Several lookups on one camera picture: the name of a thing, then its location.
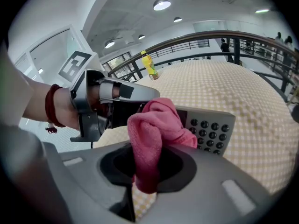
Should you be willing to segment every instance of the yellow bottle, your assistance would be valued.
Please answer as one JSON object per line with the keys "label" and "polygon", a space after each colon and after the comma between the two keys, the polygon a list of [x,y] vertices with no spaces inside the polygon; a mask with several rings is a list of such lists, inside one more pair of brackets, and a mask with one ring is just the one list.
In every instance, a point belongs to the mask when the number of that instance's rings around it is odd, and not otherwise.
{"label": "yellow bottle", "polygon": [[146,70],[149,73],[149,77],[152,80],[157,80],[159,78],[158,72],[155,70],[155,66],[154,66],[154,62],[153,59],[151,58],[150,55],[146,54],[146,51],[143,50],[141,52],[142,56],[142,63],[144,65],[144,67],[146,68]]}

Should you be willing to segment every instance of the remote control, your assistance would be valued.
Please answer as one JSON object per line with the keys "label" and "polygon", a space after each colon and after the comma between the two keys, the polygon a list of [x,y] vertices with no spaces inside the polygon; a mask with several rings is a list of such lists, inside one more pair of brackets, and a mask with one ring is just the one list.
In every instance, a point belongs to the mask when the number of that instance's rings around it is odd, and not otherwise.
{"label": "remote control", "polygon": [[197,149],[223,156],[232,135],[235,116],[228,112],[176,106],[185,128],[197,137]]}

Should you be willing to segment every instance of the pink cloth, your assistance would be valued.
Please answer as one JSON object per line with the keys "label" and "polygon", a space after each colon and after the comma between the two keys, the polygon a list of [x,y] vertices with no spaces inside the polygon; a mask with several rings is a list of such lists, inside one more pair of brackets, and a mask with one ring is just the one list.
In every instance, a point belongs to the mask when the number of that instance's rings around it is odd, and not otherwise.
{"label": "pink cloth", "polygon": [[159,181],[158,161],[162,144],[197,147],[197,138],[181,123],[174,104],[168,98],[148,102],[142,113],[128,119],[128,133],[133,148],[138,189],[153,193]]}

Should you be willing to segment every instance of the red string bracelet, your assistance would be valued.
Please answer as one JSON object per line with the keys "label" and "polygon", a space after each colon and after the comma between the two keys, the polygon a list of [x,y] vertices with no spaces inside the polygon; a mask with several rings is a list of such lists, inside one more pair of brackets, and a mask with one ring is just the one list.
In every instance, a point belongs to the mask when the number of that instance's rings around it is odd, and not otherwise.
{"label": "red string bracelet", "polygon": [[54,99],[53,99],[55,91],[57,91],[60,88],[62,88],[62,87],[60,87],[58,84],[52,85],[51,88],[49,89],[49,91],[46,95],[46,99],[45,99],[45,110],[46,110],[46,114],[48,117],[48,123],[49,123],[49,125],[48,125],[49,127],[46,128],[46,130],[49,133],[57,133],[57,129],[55,128],[55,126],[65,127],[64,125],[60,124],[56,118]]}

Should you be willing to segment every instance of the beige table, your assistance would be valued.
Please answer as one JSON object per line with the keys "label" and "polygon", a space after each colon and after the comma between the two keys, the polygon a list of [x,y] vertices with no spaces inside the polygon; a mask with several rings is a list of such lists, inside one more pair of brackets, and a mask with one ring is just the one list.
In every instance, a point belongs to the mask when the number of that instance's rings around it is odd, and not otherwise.
{"label": "beige table", "polygon": [[[213,60],[193,60],[158,71],[138,84],[160,91],[174,105],[226,111],[236,116],[224,157],[258,180],[269,192],[284,187],[298,149],[299,125],[276,91],[241,66]],[[106,130],[94,147],[128,140],[127,127]],[[154,201],[133,187],[136,217]]]}

